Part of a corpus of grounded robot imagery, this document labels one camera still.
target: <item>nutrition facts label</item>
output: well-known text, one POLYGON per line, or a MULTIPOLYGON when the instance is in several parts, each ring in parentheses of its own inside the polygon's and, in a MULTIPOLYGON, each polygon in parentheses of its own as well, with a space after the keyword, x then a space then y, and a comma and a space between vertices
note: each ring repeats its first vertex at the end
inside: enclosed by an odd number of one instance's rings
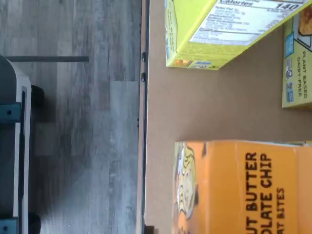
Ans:
POLYGON ((249 45, 305 2, 218 0, 190 42, 249 45))

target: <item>black screw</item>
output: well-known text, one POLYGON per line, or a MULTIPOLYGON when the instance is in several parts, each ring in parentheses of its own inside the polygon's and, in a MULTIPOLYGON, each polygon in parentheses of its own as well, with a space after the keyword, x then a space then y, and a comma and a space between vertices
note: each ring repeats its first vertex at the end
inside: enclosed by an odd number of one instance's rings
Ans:
POLYGON ((143 73, 141 74, 141 81, 142 81, 142 82, 145 82, 145 78, 146 78, 146 74, 145 74, 145 72, 143 72, 143 73))
POLYGON ((142 59, 143 62, 146 61, 146 52, 143 52, 143 53, 142 53, 141 59, 142 59))

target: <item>blue bracket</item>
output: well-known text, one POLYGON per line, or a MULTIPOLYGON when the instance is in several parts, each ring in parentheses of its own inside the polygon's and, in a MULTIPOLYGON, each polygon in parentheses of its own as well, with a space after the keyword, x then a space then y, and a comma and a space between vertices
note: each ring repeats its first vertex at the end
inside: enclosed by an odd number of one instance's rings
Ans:
POLYGON ((21 103, 0 104, 0 123, 20 123, 21 103))
POLYGON ((0 219, 0 234, 17 234, 18 219, 0 219))

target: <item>cereal box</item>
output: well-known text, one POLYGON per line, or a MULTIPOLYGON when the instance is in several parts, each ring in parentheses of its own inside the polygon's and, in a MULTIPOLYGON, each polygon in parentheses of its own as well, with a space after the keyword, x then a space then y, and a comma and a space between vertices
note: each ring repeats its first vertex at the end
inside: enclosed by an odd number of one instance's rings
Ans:
POLYGON ((218 70, 312 0, 165 0, 166 65, 218 70))
POLYGON ((285 23, 282 106, 312 107, 312 5, 285 23))
POLYGON ((172 234, 310 234, 312 147, 175 144, 172 234))

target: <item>brown cardboard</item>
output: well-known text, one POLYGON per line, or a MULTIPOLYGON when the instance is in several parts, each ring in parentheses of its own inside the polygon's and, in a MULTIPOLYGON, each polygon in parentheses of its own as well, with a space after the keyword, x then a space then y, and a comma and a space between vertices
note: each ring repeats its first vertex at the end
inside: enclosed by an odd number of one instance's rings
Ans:
POLYGON ((283 28, 219 71, 165 67, 163 1, 150 3, 145 223, 170 233, 174 142, 311 139, 312 113, 281 108, 283 28))

